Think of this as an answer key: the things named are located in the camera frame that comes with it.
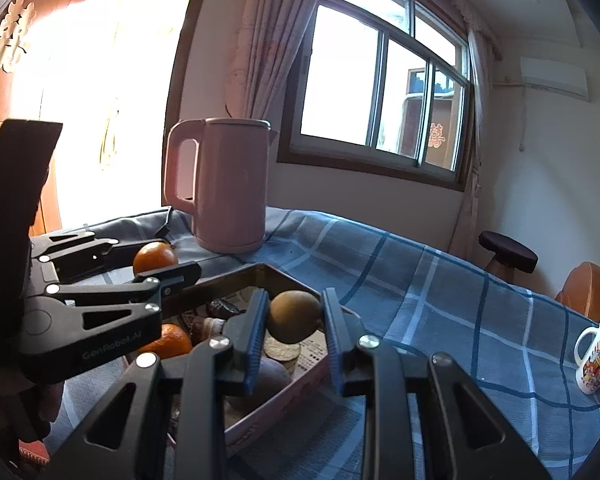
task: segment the kettle base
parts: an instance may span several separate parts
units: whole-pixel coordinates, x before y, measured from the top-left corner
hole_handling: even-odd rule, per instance
[[[203,240],[202,238],[199,238],[197,236],[196,236],[196,241],[198,242],[198,245],[200,247],[202,247],[203,249],[206,249],[207,251],[211,251],[212,253],[239,254],[239,253],[249,253],[251,251],[258,250],[260,247],[262,247],[262,244],[264,243],[264,236],[256,242],[252,242],[251,244],[241,245],[241,246],[222,245],[222,244],[212,243],[212,242]]]

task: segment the pink electric kettle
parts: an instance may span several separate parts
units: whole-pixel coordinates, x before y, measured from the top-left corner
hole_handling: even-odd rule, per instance
[[[247,119],[182,121],[169,132],[164,196],[189,213],[201,247],[215,253],[254,251],[264,241],[270,124]],[[193,199],[178,196],[182,143],[197,144]]]

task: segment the checkered tablecloth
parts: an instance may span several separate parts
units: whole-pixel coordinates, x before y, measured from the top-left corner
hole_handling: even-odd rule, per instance
[[[165,212],[90,229],[120,240],[152,237]],[[573,347],[593,323],[549,298],[507,285],[441,251],[319,212],[267,210],[267,240],[254,253],[200,248],[189,218],[175,212],[171,237],[181,262],[203,276],[253,262],[271,264],[317,290],[335,287],[369,332],[401,351],[449,352],[505,414],[555,480],[569,478],[600,437],[600,391],[576,386]],[[94,278],[122,282],[130,269]],[[68,382],[47,444],[57,448],[120,373],[112,362]],[[341,399],[327,383],[253,445],[230,459],[238,480],[357,479],[364,421],[360,398]],[[414,448],[422,466],[419,425]]]

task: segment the orange leather chair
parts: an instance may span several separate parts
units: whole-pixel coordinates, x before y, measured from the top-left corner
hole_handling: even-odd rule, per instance
[[[573,269],[555,297],[559,303],[600,321],[600,267],[584,262]]]

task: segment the white wall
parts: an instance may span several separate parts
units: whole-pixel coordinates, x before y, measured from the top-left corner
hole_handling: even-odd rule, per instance
[[[585,48],[509,41],[496,79],[520,80],[520,56],[574,64],[587,73],[590,103],[546,91],[526,90],[526,149],[522,90],[496,88],[484,140],[483,192],[478,224],[509,235],[538,254],[533,275],[521,285],[554,296],[571,269],[600,265],[600,45]],[[491,257],[478,248],[478,263]]]
[[[182,95],[182,119],[226,117],[224,81],[245,0],[204,0]],[[282,97],[268,118],[280,126]],[[279,164],[269,167],[269,205],[322,210],[440,249],[448,247],[462,194],[408,180],[353,171]],[[191,153],[183,160],[191,158]],[[190,196],[191,164],[181,165],[182,196]]]

